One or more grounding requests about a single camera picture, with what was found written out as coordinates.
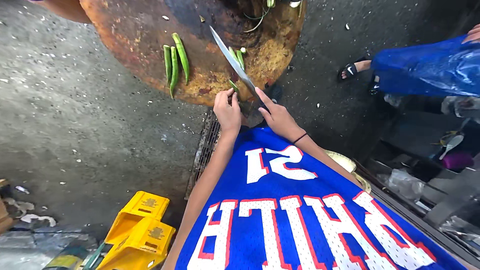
drain grate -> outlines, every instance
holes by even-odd
[[[215,150],[216,141],[218,139],[218,132],[220,131],[220,123],[212,109],[207,112],[205,119],[205,126],[202,130],[202,137],[198,143],[198,149],[195,153],[195,160],[193,161],[192,173],[188,179],[187,190],[185,191],[185,200],[188,200],[193,187],[202,175],[210,161],[213,151]]]

black wristband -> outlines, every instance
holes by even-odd
[[[300,139],[302,139],[303,137],[305,137],[307,135],[307,133],[305,132],[305,134],[303,134],[302,136],[300,136],[300,138],[296,139],[292,144],[296,144],[298,141],[300,141]]]

knife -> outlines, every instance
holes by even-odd
[[[230,65],[233,67],[233,70],[238,74],[240,80],[242,80],[243,83],[247,86],[250,93],[258,99],[258,101],[260,102],[260,107],[266,108],[264,103],[258,96],[257,92],[255,92],[255,86],[253,85],[252,81],[250,80],[248,75],[245,73],[245,71],[240,67],[240,64],[230,54],[227,47],[223,43],[222,39],[218,36],[218,34],[215,32],[212,26],[210,26],[210,31],[212,31],[213,38],[215,39],[216,43],[220,47],[220,50],[222,51],[223,55],[225,55]]]

basketball jersey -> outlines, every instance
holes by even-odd
[[[270,128],[239,134],[175,269],[465,269]]]

purple container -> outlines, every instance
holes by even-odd
[[[472,155],[466,152],[448,153],[442,160],[446,169],[464,169],[473,166]]]

